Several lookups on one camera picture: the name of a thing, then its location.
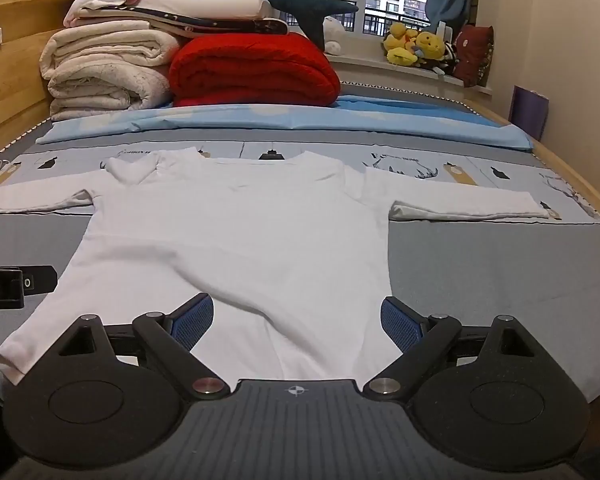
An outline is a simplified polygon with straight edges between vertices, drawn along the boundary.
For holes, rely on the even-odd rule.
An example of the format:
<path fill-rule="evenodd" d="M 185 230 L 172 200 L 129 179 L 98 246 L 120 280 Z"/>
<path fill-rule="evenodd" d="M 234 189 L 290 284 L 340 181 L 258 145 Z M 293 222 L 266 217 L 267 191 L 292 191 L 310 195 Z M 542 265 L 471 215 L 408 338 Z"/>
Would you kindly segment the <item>white long-sleeve shirt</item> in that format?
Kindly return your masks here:
<path fill-rule="evenodd" d="M 193 148 L 0 186 L 0 214 L 91 205 L 49 294 L 0 345 L 20 382 L 79 316 L 129 323 L 210 295 L 194 355 L 242 378 L 367 382 L 399 355 L 380 324 L 393 220 L 541 218 L 526 192 L 419 180 L 305 152 L 268 162 Z"/>

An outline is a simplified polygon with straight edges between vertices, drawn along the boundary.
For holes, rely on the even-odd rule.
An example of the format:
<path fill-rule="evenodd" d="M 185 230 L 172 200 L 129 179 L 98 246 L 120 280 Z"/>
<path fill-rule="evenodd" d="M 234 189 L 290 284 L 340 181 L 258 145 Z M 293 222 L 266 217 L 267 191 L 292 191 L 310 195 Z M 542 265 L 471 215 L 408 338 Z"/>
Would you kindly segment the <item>wooden headboard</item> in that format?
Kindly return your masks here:
<path fill-rule="evenodd" d="M 0 153 L 47 118 L 38 60 L 73 0 L 0 0 Z"/>

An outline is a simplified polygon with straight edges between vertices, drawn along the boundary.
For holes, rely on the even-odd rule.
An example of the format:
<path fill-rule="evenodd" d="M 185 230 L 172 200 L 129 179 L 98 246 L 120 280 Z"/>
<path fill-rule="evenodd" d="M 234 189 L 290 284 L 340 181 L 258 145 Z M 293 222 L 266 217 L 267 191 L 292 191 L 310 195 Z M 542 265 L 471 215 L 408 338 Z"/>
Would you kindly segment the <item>light blue bed sheet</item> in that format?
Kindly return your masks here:
<path fill-rule="evenodd" d="M 532 142 L 521 128 L 499 125 L 465 107 L 365 96 L 340 96 L 331 106 L 216 104 L 122 110 L 56 122 L 36 143 L 184 128 L 365 131 L 532 150 Z"/>

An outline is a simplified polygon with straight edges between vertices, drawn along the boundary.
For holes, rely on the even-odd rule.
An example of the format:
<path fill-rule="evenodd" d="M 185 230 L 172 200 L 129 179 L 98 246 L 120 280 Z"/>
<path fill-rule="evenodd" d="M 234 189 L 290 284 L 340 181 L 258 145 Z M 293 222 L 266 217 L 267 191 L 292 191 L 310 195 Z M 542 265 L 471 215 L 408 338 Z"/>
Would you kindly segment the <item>cream folded quilt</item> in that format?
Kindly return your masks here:
<path fill-rule="evenodd" d="M 147 110 L 171 99 L 168 71 L 180 50 L 172 35 L 143 21 L 65 28 L 40 56 L 54 122 L 122 110 Z"/>

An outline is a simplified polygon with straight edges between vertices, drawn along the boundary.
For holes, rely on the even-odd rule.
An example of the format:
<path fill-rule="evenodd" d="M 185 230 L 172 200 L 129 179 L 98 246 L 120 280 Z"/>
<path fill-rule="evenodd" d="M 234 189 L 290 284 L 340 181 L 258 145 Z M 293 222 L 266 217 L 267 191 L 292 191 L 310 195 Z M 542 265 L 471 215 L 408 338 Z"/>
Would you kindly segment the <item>purple box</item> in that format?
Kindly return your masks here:
<path fill-rule="evenodd" d="M 515 86 L 510 102 L 508 120 L 524 130 L 534 140 L 541 140 L 545 129 L 550 101 L 538 92 Z"/>

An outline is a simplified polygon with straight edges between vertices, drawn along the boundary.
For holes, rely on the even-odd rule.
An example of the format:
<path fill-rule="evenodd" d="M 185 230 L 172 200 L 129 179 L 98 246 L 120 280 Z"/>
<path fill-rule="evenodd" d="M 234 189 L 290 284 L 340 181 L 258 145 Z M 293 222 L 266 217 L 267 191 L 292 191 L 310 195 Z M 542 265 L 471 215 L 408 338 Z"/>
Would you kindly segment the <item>red folded blanket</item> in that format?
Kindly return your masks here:
<path fill-rule="evenodd" d="M 169 68 L 175 106 L 329 106 L 340 79 L 323 51 L 296 32 L 208 35 L 178 50 Z"/>

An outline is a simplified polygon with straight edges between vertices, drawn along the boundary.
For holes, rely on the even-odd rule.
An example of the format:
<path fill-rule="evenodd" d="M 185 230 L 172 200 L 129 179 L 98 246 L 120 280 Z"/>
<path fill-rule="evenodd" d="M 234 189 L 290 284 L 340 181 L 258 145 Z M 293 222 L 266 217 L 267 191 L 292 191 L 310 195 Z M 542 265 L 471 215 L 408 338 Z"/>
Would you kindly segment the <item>yellow plush toys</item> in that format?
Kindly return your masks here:
<path fill-rule="evenodd" d="M 390 64 L 432 70 L 449 74 L 457 63 L 455 49 L 434 32 L 407 28 L 402 22 L 393 23 L 382 42 Z"/>

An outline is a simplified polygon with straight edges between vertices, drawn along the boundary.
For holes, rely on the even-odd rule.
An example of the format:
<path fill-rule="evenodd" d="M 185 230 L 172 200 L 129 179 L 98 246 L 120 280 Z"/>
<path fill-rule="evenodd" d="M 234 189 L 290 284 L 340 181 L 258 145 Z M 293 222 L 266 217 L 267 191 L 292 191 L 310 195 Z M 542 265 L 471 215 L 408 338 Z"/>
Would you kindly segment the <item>white folded pillow stack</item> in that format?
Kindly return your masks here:
<path fill-rule="evenodd" d="M 115 20 L 144 21 L 182 37 L 224 32 L 286 35 L 268 0 L 74 0 L 64 25 Z"/>

